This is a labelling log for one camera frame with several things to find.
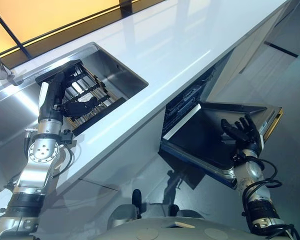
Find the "metal rod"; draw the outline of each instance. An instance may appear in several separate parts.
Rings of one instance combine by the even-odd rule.
[[[0,24],[4,28],[4,30],[9,34],[9,36],[13,39],[16,45],[21,49],[21,51],[26,55],[26,57],[28,59],[32,59],[30,53],[24,48],[24,46],[21,44],[18,38],[13,34],[13,32],[10,30],[10,28],[7,26],[7,24],[1,17],[0,17]]]

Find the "black cable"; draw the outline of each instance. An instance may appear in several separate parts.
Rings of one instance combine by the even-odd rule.
[[[28,160],[29,143],[30,143],[30,137],[25,137],[23,141],[23,153],[26,160]]]
[[[289,225],[284,225],[281,229],[280,229],[280,226],[276,226],[276,228],[277,228],[277,231],[274,234],[267,236],[266,239],[272,239],[272,238],[278,236],[279,234],[283,234],[287,230],[294,229],[295,226],[293,224],[289,224]]]
[[[56,175],[54,175],[53,178],[56,178],[56,177],[60,176],[61,174],[63,174],[65,171],[67,171],[68,168],[70,167],[71,162],[72,162],[72,155],[74,153],[71,151],[71,149],[68,147],[68,145],[65,144],[64,147],[68,150],[68,152],[70,154],[70,159],[69,159],[67,165],[65,166],[65,168],[62,171],[58,172]]]
[[[275,185],[266,185],[267,188],[278,188],[278,187],[282,186],[282,182],[280,182],[279,180],[274,179],[278,174],[277,167],[270,161],[267,161],[267,160],[264,160],[264,159],[259,159],[259,160],[271,165],[274,169],[274,173],[269,178],[266,178],[264,180],[252,183],[251,185],[246,187],[245,190],[243,191],[243,194],[242,194],[243,210],[244,210],[245,217],[246,217],[246,220],[247,220],[247,223],[248,223],[248,227],[249,227],[251,232],[253,232],[253,227],[254,226],[252,225],[252,222],[250,220],[251,219],[250,212],[248,211],[248,201],[249,201],[250,197],[258,189],[260,189],[262,186],[264,186],[266,184],[276,183]],[[255,188],[247,195],[248,191],[253,187],[255,187]],[[266,239],[274,238],[275,236],[278,236],[278,235],[284,233],[285,231],[290,230],[291,234],[292,235],[295,234],[296,239],[300,240],[300,236],[299,236],[299,234],[298,234],[298,232],[295,229],[293,224],[289,224],[289,225],[287,225],[287,224],[280,224],[280,225],[277,224],[277,225],[274,225],[274,226],[269,226],[268,228],[273,229],[275,232],[272,235],[267,236]]]

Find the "orange light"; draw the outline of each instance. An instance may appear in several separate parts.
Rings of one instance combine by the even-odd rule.
[[[0,0],[0,16],[25,42],[118,4],[119,0]]]

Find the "black finger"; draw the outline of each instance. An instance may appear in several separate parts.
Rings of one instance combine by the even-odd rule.
[[[241,130],[241,131],[244,130],[244,128],[241,126],[240,122],[236,121],[234,124],[236,125],[236,127],[237,127],[239,130]]]
[[[231,138],[236,141],[248,141],[249,137],[242,132],[241,130],[237,129],[230,125],[230,123],[226,119],[221,119],[221,127],[223,131]]]
[[[249,131],[249,125],[244,117],[239,118],[240,122],[243,125],[244,130]]]
[[[258,131],[258,130],[257,130],[257,127],[256,127],[256,125],[255,125],[255,123],[254,123],[254,121],[251,119],[251,116],[248,115],[248,114],[246,114],[244,117],[245,117],[245,119],[247,120],[247,122],[248,122],[250,128],[253,129],[253,130]]]

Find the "cabinet door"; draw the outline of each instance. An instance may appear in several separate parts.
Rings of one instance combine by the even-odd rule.
[[[285,7],[282,7],[266,22],[259,26],[253,33],[248,35],[238,46],[236,46],[225,65],[220,77],[215,83],[208,100],[213,99],[237,74],[239,74],[250,62],[260,45],[266,39],[268,33],[274,27],[277,19],[281,16]]]

